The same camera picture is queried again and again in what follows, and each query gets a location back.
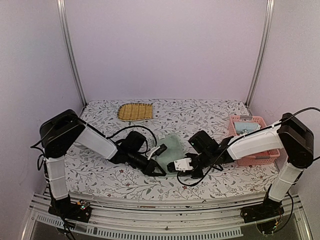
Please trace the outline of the light green towel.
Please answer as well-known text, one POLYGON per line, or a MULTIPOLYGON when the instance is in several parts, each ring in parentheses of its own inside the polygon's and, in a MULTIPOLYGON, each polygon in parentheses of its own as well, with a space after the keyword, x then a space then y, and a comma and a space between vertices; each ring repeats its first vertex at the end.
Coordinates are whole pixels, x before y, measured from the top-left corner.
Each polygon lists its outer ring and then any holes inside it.
POLYGON ((180 142, 180 138, 175 133, 162 134, 157 136, 157 143, 159 145, 164 144, 167 149, 156 157, 156 161, 167 173, 167 165, 175 160, 183 159, 185 154, 183 146, 180 142))

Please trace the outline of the pink towel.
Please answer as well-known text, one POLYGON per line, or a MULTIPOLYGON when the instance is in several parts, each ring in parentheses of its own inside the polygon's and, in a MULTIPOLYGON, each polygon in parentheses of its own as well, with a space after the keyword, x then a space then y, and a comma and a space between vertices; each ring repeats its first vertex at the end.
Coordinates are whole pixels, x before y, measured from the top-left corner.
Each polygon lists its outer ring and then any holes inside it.
POLYGON ((274 158, 274 157, 278 157, 280 155, 280 151, 278 149, 271 149, 271 150, 260 152, 259 154, 261 156, 274 158))

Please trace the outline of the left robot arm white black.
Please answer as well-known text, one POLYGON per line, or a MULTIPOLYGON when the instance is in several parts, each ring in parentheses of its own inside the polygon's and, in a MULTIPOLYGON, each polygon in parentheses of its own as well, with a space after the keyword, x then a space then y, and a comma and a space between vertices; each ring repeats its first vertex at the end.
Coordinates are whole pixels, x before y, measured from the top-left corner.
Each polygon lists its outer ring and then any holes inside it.
POLYGON ((127 137, 113 141, 95 127, 82 120, 72 110, 47 120, 39 128, 40 140, 31 146, 39 145, 44 158, 44 172, 49 184, 51 200, 55 209, 63 216, 74 213, 67 189, 65 174, 65 155, 71 147, 89 149, 113 164, 129 164, 149 177, 164 177, 166 171, 140 151, 148 143, 146 137, 137 131, 131 131, 127 137))

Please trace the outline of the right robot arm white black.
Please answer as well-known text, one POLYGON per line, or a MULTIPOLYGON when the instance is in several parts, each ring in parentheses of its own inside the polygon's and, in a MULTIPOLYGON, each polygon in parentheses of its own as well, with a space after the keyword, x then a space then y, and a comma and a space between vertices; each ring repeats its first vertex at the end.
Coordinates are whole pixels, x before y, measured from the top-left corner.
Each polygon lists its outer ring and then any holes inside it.
POLYGON ((291 113, 283 114, 272 125, 243 135, 231 135, 220 143, 203 130, 194 134, 188 142, 196 153, 186 155, 186 165, 189 170, 198 172, 209 166, 231 163, 264 152, 285 151, 287 162, 258 208, 262 218, 269 218, 278 210, 286 193, 314 162, 314 134, 291 113))

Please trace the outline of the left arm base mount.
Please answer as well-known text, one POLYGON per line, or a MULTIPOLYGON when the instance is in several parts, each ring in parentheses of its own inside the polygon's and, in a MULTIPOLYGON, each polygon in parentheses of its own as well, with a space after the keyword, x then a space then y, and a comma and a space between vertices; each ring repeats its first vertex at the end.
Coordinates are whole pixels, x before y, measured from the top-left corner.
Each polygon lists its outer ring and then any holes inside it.
POLYGON ((62 220, 74 220, 88 223, 91 217, 92 208, 90 202, 79 200, 76 203, 71 202, 68 196, 61 200, 51 199, 48 213, 60 217, 62 220))

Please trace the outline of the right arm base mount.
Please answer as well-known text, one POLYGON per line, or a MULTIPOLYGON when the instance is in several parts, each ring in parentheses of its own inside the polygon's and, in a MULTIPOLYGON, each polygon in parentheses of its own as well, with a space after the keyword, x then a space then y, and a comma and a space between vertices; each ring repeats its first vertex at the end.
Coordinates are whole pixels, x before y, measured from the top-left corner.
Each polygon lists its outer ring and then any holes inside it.
POLYGON ((279 202, 276 203, 260 203, 252 206, 241 208, 240 216, 245 223, 261 221, 284 214, 284 208, 279 202))

